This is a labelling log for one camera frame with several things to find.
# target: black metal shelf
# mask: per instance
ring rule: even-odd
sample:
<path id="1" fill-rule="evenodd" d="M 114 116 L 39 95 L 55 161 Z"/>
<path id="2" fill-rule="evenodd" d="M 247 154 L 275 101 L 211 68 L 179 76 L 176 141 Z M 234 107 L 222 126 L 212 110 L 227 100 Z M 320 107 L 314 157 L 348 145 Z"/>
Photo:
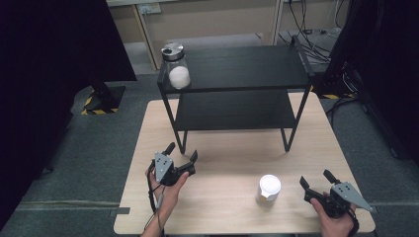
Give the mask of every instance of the black metal shelf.
<path id="1" fill-rule="evenodd" d="M 286 90 L 182 94 L 177 130 L 293 128 L 295 117 Z"/>
<path id="2" fill-rule="evenodd" d="M 262 128 L 279 128 L 286 151 L 290 150 L 311 85 L 309 78 L 314 76 L 297 37 L 291 45 L 199 49 L 186 55 L 188 87 L 171 86 L 164 62 L 157 79 L 181 153 L 185 153 L 190 130 Z M 296 115 L 288 89 L 304 91 Z M 176 118 L 168 94 L 180 94 Z M 289 140 L 285 128 L 292 129 Z M 184 131 L 183 142 L 179 131 Z"/>

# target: white cup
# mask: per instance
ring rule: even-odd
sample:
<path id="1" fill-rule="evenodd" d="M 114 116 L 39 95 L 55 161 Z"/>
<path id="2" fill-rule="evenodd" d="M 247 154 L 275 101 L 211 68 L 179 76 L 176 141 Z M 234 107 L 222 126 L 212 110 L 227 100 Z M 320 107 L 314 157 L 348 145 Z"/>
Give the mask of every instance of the white cup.
<path id="1" fill-rule="evenodd" d="M 275 199 L 277 199 L 280 190 L 280 179 L 273 175 L 265 175 L 259 181 L 257 201 L 261 203 L 273 202 Z"/>

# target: hand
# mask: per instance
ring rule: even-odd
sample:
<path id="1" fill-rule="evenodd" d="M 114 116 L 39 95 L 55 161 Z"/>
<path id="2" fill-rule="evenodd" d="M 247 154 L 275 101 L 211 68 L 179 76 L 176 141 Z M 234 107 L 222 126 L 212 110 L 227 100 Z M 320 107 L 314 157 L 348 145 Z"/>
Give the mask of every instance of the hand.
<path id="1" fill-rule="evenodd" d="M 178 180 L 178 182 L 172 187 L 160 186 L 154 174 L 150 174 L 151 188 L 155 189 L 154 196 L 158 199 L 162 194 L 164 195 L 161 206 L 154 217 L 151 219 L 147 228 L 142 233 L 141 237 L 159 237 L 161 230 L 163 229 L 169 216 L 172 214 L 173 209 L 178 203 L 179 191 L 185 185 L 186 180 L 189 177 L 189 173 L 184 173 Z"/>
<path id="2" fill-rule="evenodd" d="M 172 213 L 172 210 L 175 208 L 175 206 L 178 202 L 179 191 L 181 190 L 181 188 L 186 183 L 186 181 L 189 177 L 189 173 L 185 172 L 179 178 L 178 182 L 172 187 L 160 186 L 157 183 L 154 174 L 152 174 L 152 173 L 153 172 L 151 172 L 151 174 L 150 174 L 151 188 L 155 189 L 154 196 L 156 197 L 156 199 L 159 199 L 161 194 L 164 191 L 164 193 L 163 193 L 164 197 L 163 197 L 162 204 L 160 206 L 160 211 L 164 212 L 165 214 L 170 215 Z"/>
<path id="3" fill-rule="evenodd" d="M 352 222 L 351 216 L 348 213 L 345 213 L 342 217 L 338 219 L 330 218 L 324 211 L 321 203 L 316 199 L 312 198 L 310 203 L 313 205 L 314 210 L 317 212 L 318 217 L 320 217 L 321 222 L 321 235 L 323 237 L 347 237 L 349 232 L 352 230 L 354 223 Z M 351 208 L 355 212 L 355 205 L 351 203 Z"/>

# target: shelf leg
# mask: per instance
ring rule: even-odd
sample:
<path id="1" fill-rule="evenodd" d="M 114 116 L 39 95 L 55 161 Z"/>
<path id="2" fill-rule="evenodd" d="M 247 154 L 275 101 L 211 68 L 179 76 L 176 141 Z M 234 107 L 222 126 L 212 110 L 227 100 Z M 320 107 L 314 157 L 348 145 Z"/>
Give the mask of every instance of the shelf leg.
<path id="1" fill-rule="evenodd" d="M 294 124 L 293 130 L 291 132 L 290 139 L 288 141 L 287 141 L 286 133 L 285 133 L 284 129 L 281 128 L 281 134 L 283 136 L 283 141 L 284 141 L 284 146 L 285 146 L 286 152 L 289 152 L 290 149 L 291 149 L 291 145 L 293 143 L 293 137 L 295 136 L 295 132 L 296 132 L 296 128 L 298 127 L 299 119 L 301 119 L 302 111 L 304 110 L 305 102 L 307 101 L 308 93 L 310 92 L 309 88 L 310 88 L 310 86 L 308 86 L 305 89 L 304 94 L 302 95 L 301 103 L 299 104 L 298 112 L 296 113 L 295 124 Z"/>
<path id="2" fill-rule="evenodd" d="M 178 129 L 176 129 L 175 119 L 174 119 L 173 114 L 172 114 L 172 108 L 170 107 L 169 100 L 167 99 L 167 96 L 163 91 L 163 88 L 162 88 L 163 86 L 160 83 L 157 83 L 157 85 L 158 85 L 159 90 L 160 90 L 161 98 L 163 99 L 164 107 L 166 107 L 166 111 L 167 111 L 167 115 L 169 116 L 170 123 L 172 124 L 173 132 L 175 133 L 176 142 L 178 143 L 179 150 L 181 151 L 182 154 L 185 154 L 186 135 L 187 135 L 188 132 L 185 131 L 185 133 L 184 133 L 184 144 L 182 144 L 181 138 L 179 136 L 179 131 L 178 131 Z"/>

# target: wooden table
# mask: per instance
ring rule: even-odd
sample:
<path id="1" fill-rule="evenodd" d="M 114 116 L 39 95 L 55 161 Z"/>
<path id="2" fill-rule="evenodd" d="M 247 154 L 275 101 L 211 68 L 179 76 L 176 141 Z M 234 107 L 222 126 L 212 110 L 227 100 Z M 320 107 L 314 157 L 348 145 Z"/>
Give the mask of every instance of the wooden table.
<path id="1" fill-rule="evenodd" d="M 302 93 L 290 93 L 294 112 Z M 171 100 L 176 108 L 177 100 Z M 144 175 L 156 151 L 164 150 L 175 137 L 162 101 L 148 104 L 120 209 L 115 231 L 140 234 L 151 216 Z M 181 190 L 179 202 L 165 226 L 166 234 L 315 233 L 319 219 L 303 200 L 299 179 L 310 187 L 329 192 L 331 184 L 322 175 L 330 170 L 337 179 L 358 185 L 340 149 L 333 130 L 315 94 L 306 102 L 293 149 L 285 152 L 278 129 L 190 131 L 185 155 L 174 149 L 175 167 L 189 161 L 198 150 L 197 174 Z M 256 200 L 259 180 L 272 174 L 282 182 L 272 207 Z M 357 209 L 359 232 L 371 232 L 375 223 L 369 212 Z"/>

